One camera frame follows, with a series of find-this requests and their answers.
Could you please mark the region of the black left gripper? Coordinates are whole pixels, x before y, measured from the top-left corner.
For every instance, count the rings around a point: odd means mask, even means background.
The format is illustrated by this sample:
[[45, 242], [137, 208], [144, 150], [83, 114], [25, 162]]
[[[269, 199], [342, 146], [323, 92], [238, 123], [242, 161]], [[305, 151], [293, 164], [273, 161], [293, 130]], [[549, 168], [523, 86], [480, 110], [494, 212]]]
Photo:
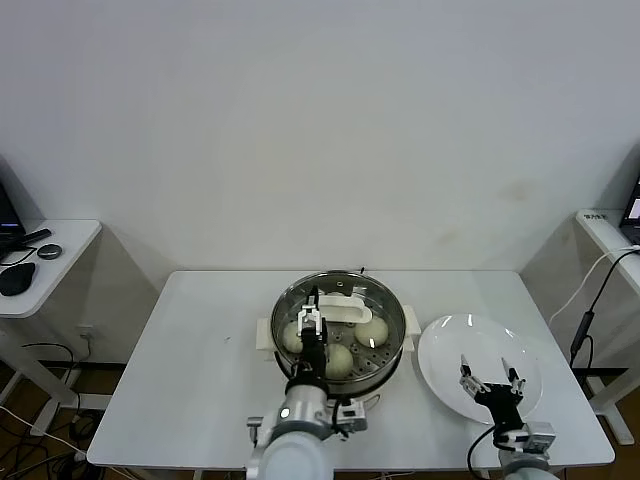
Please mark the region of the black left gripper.
[[327, 328], [325, 323], [322, 323], [319, 297], [319, 288], [313, 285], [303, 304], [303, 309], [297, 315], [297, 334], [301, 336], [303, 346], [298, 362], [298, 372], [326, 380]]

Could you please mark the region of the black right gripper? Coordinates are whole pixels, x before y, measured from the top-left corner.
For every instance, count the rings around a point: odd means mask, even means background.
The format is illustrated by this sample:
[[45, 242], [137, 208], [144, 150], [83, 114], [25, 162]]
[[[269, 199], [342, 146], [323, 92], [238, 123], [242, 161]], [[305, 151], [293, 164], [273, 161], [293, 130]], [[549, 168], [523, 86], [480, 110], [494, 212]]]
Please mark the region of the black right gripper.
[[464, 354], [460, 356], [460, 380], [464, 391], [474, 401], [486, 407], [496, 427], [522, 427], [524, 422], [518, 411], [518, 405], [523, 399], [523, 389], [526, 383], [517, 370], [504, 358], [501, 358], [507, 379], [507, 384], [485, 384], [472, 374], [470, 365]]

